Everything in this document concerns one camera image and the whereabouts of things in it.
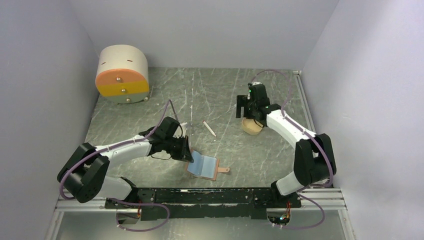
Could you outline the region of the pink leather card holder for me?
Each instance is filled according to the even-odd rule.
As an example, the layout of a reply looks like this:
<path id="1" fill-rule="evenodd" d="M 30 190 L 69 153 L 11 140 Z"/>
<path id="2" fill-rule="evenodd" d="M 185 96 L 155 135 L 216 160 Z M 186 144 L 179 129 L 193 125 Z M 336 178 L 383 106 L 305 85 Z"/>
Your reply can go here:
<path id="1" fill-rule="evenodd" d="M 221 167 L 220 160 L 216 157 L 203 155 L 196 150 L 191 150 L 191 156 L 193 162 L 188 162 L 185 170 L 197 178 L 215 181 L 218 173 L 230 172 L 230 167 Z"/>

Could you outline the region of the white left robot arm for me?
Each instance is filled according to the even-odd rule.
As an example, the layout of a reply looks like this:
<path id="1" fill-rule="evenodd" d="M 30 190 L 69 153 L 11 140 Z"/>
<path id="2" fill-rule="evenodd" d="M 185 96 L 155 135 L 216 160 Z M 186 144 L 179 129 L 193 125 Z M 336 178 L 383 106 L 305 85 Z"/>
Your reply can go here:
<path id="1" fill-rule="evenodd" d="M 161 152 L 170 159 L 192 163 L 188 127 L 189 123 L 167 116 L 158 126 L 123 141 L 98 146 L 82 143 L 57 175 L 60 190 L 70 193 L 62 197 L 79 203 L 102 197 L 116 199 L 126 208 L 134 207 L 140 201 L 139 188 L 126 177 L 109 177 L 108 170 Z"/>

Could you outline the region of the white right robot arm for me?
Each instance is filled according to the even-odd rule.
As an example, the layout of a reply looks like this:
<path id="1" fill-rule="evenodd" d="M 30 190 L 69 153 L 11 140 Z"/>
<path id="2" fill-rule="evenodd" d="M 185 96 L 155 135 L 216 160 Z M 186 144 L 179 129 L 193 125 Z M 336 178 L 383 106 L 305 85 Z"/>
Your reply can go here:
<path id="1" fill-rule="evenodd" d="M 320 181 L 326 181 L 324 187 L 332 185 L 337 167 L 330 137 L 308 130 L 282 106 L 272 104 L 262 83 L 249 83 L 248 94 L 236 97 L 236 117 L 244 127 L 275 131 L 294 148 L 291 172 L 271 185 L 275 190 L 269 199 L 275 207 L 287 203 L 290 194 L 318 186 Z"/>

